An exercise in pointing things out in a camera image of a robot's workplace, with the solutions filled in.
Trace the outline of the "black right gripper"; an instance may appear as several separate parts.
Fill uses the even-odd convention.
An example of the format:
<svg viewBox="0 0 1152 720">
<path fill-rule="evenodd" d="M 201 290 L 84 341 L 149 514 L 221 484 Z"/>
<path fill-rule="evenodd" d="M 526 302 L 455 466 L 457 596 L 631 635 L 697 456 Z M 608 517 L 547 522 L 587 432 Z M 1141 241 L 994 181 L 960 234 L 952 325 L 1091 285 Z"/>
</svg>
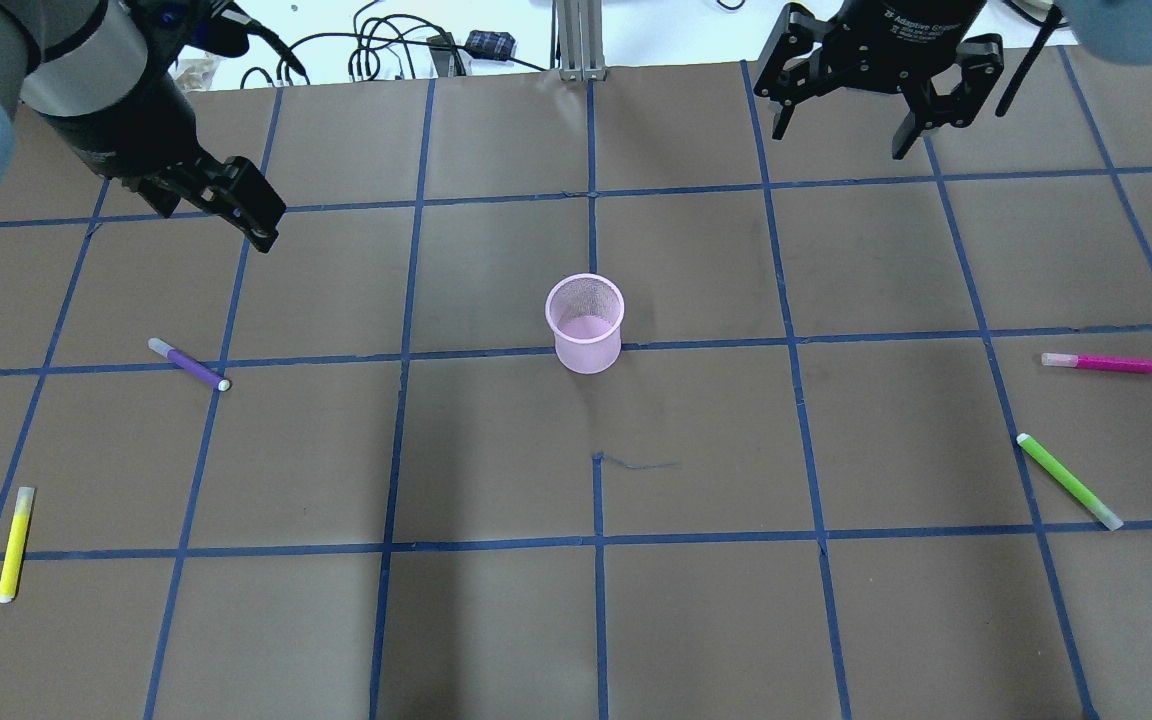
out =
<svg viewBox="0 0 1152 720">
<path fill-rule="evenodd" d="M 996 33 L 968 37 L 983 1 L 846 1 L 827 20 L 786 3 L 756 63 L 755 94 L 774 109 L 773 141 L 786 136 L 799 104 L 828 94 L 831 74 L 844 88 L 902 94 L 908 114 L 892 159 L 908 156 L 927 129 L 973 123 L 1005 71 Z M 955 65 L 960 81 L 940 94 L 934 77 Z"/>
</svg>

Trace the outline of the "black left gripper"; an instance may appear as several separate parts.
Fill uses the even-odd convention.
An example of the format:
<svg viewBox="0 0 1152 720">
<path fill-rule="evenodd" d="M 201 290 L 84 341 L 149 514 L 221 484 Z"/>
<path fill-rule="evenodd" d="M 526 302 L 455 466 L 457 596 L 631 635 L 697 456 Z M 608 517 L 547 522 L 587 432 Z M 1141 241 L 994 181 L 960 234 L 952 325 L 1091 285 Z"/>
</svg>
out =
<svg viewBox="0 0 1152 720">
<path fill-rule="evenodd" d="M 202 147 L 195 111 L 164 70 L 147 73 L 109 108 L 67 118 L 67 142 L 88 169 L 122 182 L 157 214 L 189 200 L 232 223 L 257 252 L 279 237 L 282 196 L 250 159 L 220 161 Z"/>
</svg>

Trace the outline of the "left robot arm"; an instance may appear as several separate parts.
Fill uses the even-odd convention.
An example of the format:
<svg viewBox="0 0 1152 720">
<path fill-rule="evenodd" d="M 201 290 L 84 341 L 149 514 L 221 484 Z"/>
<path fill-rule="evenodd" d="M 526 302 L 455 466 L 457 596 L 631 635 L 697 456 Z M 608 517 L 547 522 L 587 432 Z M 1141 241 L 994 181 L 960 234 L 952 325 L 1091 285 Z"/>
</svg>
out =
<svg viewBox="0 0 1152 720">
<path fill-rule="evenodd" d="M 270 251 L 285 200 L 255 161 L 220 160 L 200 145 L 170 73 L 185 47 L 237 58 L 253 36 L 291 55 L 234 1 L 0 1 L 0 184 L 24 106 L 96 176 L 156 214 L 189 202 Z"/>
</svg>

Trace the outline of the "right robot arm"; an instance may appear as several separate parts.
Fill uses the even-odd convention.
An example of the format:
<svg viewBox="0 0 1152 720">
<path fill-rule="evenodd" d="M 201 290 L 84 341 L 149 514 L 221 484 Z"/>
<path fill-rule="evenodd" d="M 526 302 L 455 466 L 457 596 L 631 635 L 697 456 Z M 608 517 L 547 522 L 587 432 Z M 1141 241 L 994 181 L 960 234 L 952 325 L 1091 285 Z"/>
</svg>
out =
<svg viewBox="0 0 1152 720">
<path fill-rule="evenodd" d="M 983 9 L 982 1 L 846 1 L 818 18 L 786 3 L 751 81 L 776 109 L 773 138 L 785 137 L 797 106 L 841 88 L 900 96 L 908 114 L 890 150 L 900 160 L 929 129 L 972 124 L 998 82 L 995 113 L 1005 118 L 1059 29 L 1111 63 L 1152 65 L 1152 1 L 1053 1 L 1015 70 L 1000 35 L 970 32 Z"/>
</svg>

